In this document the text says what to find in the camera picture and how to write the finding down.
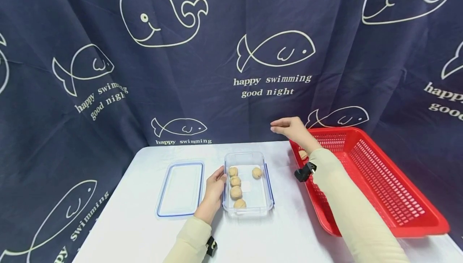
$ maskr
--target beige dough ball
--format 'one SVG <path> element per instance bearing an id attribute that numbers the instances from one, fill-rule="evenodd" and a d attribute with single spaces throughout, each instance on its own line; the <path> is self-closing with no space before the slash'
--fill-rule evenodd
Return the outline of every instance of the beige dough ball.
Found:
<path id="1" fill-rule="evenodd" d="M 231 168 L 228 169 L 228 175 L 231 177 L 238 175 L 238 169 L 232 166 Z"/>
<path id="2" fill-rule="evenodd" d="M 307 158 L 307 153 L 304 150 L 299 150 L 299 156 L 302 160 L 305 160 Z"/>
<path id="3" fill-rule="evenodd" d="M 262 171 L 260 168 L 254 168 L 252 170 L 252 177 L 255 178 L 255 179 L 258 179 L 260 177 L 262 177 Z"/>
<path id="4" fill-rule="evenodd" d="M 241 191 L 241 187 L 240 186 L 234 186 L 230 189 L 230 197 L 231 199 L 241 199 L 241 197 L 243 196 L 243 192 Z"/>
<path id="5" fill-rule="evenodd" d="M 235 175 L 234 177 L 231 177 L 230 178 L 230 185 L 232 187 L 241 186 L 241 179 L 237 175 Z"/>
<path id="6" fill-rule="evenodd" d="M 246 208 L 246 202 L 244 201 L 244 199 L 239 199 L 234 203 L 233 208 L 235 209 Z"/>

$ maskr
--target fabric backdrop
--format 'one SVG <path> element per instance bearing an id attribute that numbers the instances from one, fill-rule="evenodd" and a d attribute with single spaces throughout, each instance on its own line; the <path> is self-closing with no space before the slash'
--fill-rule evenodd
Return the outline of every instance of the fabric backdrop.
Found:
<path id="1" fill-rule="evenodd" d="M 70 262 L 140 148 L 356 126 L 463 245 L 463 0 L 0 0 L 0 262 Z"/>

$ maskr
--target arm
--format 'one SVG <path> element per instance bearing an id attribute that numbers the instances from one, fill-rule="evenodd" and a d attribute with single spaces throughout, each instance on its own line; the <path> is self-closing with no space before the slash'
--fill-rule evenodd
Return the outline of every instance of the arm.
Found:
<path id="1" fill-rule="evenodd" d="M 409 263 L 402 247 L 365 195 L 350 179 L 341 162 L 322 148 L 298 117 L 271 123 L 273 132 L 286 135 L 307 151 L 317 166 L 313 182 L 325 194 L 334 219 L 357 263 Z"/>
<path id="2" fill-rule="evenodd" d="M 206 181 L 204 199 L 194 216 L 189 218 L 179 234 L 164 263 L 201 263 L 207 251 L 206 243 L 211 236 L 211 223 L 220 208 L 220 196 L 227 175 L 223 166 Z"/>
<path id="3" fill-rule="evenodd" d="M 170 250 L 164 263 L 201 263 L 207 248 L 205 244 L 211 236 L 211 226 L 192 217 L 184 224 L 177 235 L 177 241 Z"/>

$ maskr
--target red basket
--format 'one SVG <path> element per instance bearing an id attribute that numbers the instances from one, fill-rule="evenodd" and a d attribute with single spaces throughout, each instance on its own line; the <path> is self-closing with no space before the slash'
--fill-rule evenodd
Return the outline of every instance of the red basket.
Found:
<path id="1" fill-rule="evenodd" d="M 443 215 L 365 132 L 346 127 L 310 129 L 310 133 L 338 157 L 394 236 L 411 238 L 449 232 Z M 299 167 L 304 166 L 308 159 L 301 160 L 302 148 L 290 143 Z M 323 229 L 341 236 L 328 201 L 311 176 L 305 187 Z"/>

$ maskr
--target white tablecloth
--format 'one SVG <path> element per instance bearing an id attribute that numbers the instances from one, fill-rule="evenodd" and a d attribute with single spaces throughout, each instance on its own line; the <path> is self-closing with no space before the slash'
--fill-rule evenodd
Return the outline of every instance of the white tablecloth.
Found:
<path id="1" fill-rule="evenodd" d="M 289 142 L 146 147 L 127 172 L 89 233 L 74 263 L 162 262 L 184 220 L 158 220 L 155 207 L 167 167 L 177 160 L 201 159 L 205 178 L 223 165 L 230 152 L 264 154 L 275 207 L 263 218 L 231 218 L 223 211 L 213 222 L 218 248 L 205 262 L 351 263 L 342 238 L 320 226 L 304 185 L 293 172 L 296 161 Z M 401 239 L 416 263 L 463 262 L 463 252 L 447 236 Z"/>

